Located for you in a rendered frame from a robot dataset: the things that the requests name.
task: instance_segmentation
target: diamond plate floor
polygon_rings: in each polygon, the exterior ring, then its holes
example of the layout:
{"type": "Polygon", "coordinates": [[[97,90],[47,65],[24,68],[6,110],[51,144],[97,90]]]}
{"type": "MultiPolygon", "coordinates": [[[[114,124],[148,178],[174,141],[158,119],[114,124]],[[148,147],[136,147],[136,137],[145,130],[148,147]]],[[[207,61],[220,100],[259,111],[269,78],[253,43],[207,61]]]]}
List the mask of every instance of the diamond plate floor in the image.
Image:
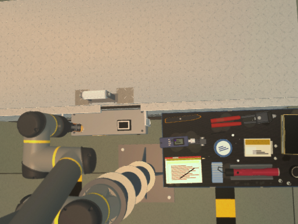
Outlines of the diamond plate floor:
{"type": "Polygon", "coordinates": [[[296,9],[295,0],[2,2],[0,115],[74,106],[77,89],[134,88],[145,110],[298,105],[296,9]]]}

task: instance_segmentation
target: red handle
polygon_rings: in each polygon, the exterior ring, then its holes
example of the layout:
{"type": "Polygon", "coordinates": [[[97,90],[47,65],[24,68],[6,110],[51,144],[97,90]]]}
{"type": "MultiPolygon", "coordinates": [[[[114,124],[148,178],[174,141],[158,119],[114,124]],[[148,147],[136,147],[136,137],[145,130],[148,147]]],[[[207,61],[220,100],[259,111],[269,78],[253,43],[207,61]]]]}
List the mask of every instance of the red handle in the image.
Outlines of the red handle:
{"type": "Polygon", "coordinates": [[[233,120],[239,120],[239,119],[241,119],[241,116],[220,117],[220,118],[210,119],[210,121],[211,123],[218,123],[218,122],[233,121],[233,120]]]}
{"type": "Polygon", "coordinates": [[[241,122],[226,122],[226,123],[215,123],[211,124],[211,128],[220,128],[220,127],[230,127],[230,126],[240,126],[241,122]]]}
{"type": "Polygon", "coordinates": [[[234,176],[279,176],[279,168],[234,169],[234,176]]]}

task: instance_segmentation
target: notepad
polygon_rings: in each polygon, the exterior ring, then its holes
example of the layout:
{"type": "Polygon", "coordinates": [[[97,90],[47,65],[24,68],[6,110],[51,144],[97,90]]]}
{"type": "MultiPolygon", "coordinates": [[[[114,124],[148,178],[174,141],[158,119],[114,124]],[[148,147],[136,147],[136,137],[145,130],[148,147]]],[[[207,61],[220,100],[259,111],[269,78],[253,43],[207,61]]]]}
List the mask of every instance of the notepad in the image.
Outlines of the notepad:
{"type": "Polygon", "coordinates": [[[201,156],[166,157],[166,183],[202,183],[201,156]]]}
{"type": "Polygon", "coordinates": [[[245,157],[271,157],[273,145],[270,139],[244,139],[245,157]]]}

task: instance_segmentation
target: round sticker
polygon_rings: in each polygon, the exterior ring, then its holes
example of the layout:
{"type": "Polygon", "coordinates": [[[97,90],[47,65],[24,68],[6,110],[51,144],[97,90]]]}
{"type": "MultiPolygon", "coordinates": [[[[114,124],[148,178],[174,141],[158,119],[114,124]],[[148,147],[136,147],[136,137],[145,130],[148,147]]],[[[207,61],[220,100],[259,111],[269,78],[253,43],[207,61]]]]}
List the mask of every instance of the round sticker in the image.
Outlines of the round sticker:
{"type": "Polygon", "coordinates": [[[227,157],[232,153],[232,144],[227,139],[219,139],[214,144],[214,151],[220,157],[227,157]]]}

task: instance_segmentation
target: black table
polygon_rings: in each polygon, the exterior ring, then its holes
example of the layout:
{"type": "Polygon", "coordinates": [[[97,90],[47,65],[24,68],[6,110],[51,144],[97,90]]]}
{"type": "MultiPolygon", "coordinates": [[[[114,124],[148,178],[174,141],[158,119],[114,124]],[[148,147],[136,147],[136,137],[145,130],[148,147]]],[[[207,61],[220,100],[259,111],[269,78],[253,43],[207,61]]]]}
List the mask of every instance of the black table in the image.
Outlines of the black table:
{"type": "Polygon", "coordinates": [[[162,136],[188,136],[188,139],[205,137],[206,145],[189,145],[188,147],[163,148],[163,173],[165,187],[280,187],[298,186],[298,179],[293,178],[290,167],[298,165],[298,156],[281,154],[281,115],[298,114],[297,110],[246,110],[246,111],[220,111],[220,112],[197,112],[197,113],[163,113],[162,114],[162,136]],[[245,116],[259,112],[271,111],[277,117],[269,123],[243,124],[234,127],[212,128],[210,119],[245,116]],[[165,122],[166,118],[182,117],[186,115],[200,115],[201,118],[192,121],[165,122]],[[271,157],[245,157],[244,139],[270,138],[273,146],[271,157]],[[232,144],[232,153],[228,157],[219,157],[214,151],[214,144],[219,139],[227,139],[232,144]],[[166,183],[165,157],[201,156],[202,161],[202,183],[166,183]],[[273,180],[231,180],[225,177],[223,183],[212,183],[212,162],[222,162],[227,168],[229,165],[240,164],[272,164],[273,168],[279,168],[280,176],[273,176],[273,180]]]}

